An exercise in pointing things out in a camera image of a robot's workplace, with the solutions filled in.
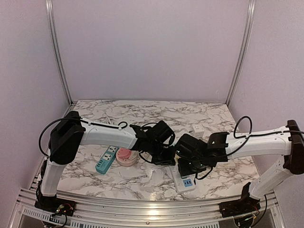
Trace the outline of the long white power strip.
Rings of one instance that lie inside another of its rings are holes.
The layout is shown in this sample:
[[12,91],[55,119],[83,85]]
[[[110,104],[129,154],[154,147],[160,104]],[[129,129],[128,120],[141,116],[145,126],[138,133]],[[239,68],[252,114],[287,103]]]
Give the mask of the long white power strip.
[[195,184],[191,176],[181,177],[177,165],[170,166],[169,169],[174,181],[176,192],[178,194],[188,194],[189,192],[195,190]]

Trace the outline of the round pink socket base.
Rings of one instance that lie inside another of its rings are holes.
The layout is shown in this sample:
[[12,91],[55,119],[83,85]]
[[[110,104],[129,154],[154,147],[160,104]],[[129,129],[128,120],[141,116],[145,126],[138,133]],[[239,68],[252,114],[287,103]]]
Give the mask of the round pink socket base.
[[116,160],[117,160],[118,164],[120,164],[121,166],[129,167],[129,166],[133,166],[137,162],[137,159],[138,159],[137,151],[132,151],[132,154],[129,159],[120,159],[118,157],[117,152],[116,152]]

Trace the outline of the white cube socket adapter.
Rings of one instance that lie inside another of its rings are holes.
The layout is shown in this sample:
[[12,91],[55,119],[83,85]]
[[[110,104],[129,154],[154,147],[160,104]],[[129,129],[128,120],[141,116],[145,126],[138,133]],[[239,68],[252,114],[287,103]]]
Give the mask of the white cube socket adapter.
[[193,124],[191,126],[190,134],[195,138],[202,138],[204,135],[204,129],[201,124]]

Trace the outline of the pink adapter plug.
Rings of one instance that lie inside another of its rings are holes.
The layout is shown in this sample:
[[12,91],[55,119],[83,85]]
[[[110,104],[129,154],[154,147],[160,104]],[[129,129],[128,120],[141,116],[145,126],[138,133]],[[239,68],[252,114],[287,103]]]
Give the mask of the pink adapter plug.
[[132,151],[126,148],[120,148],[117,154],[120,159],[129,159]]

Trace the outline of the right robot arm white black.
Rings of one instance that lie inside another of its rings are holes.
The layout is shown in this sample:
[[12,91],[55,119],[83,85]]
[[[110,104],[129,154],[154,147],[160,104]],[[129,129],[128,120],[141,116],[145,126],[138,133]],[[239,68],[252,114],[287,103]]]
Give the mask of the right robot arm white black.
[[290,176],[304,172],[304,133],[295,120],[269,131],[213,133],[207,142],[184,134],[176,143],[175,151],[190,163],[200,162],[209,167],[241,157],[279,155],[276,163],[259,179],[243,187],[240,199],[220,204],[223,212],[245,213],[252,206],[258,207],[265,194]]

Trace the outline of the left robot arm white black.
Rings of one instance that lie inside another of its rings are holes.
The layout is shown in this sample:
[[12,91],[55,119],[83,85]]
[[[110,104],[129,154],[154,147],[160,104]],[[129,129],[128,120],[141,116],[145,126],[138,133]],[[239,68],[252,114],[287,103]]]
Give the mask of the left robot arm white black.
[[37,191],[37,200],[49,211],[60,207],[57,187],[66,165],[76,157],[81,145],[107,145],[147,152],[154,165],[175,165],[173,142],[174,131],[159,121],[143,126],[120,122],[118,125],[92,122],[82,118],[77,111],[54,120],[46,127],[55,127],[50,132],[47,161],[42,170]]

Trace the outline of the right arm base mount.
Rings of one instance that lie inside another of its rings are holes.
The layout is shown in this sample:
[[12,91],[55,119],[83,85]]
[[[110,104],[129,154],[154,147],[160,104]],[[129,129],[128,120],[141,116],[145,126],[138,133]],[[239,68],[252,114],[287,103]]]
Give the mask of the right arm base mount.
[[219,204],[219,211],[223,218],[238,216],[260,210],[260,200],[232,200]]

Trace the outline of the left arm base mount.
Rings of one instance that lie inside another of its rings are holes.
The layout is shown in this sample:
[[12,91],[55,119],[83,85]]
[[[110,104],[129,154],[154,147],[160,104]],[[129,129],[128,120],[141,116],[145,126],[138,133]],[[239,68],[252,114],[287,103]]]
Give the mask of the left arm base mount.
[[63,214],[64,212],[67,216],[73,216],[76,207],[76,202],[72,200],[57,198],[57,197],[44,197],[44,196],[42,196],[40,199],[36,200],[35,202],[35,208],[52,212],[53,214],[56,213],[57,209],[59,209],[60,206],[63,207],[60,208],[58,214]]

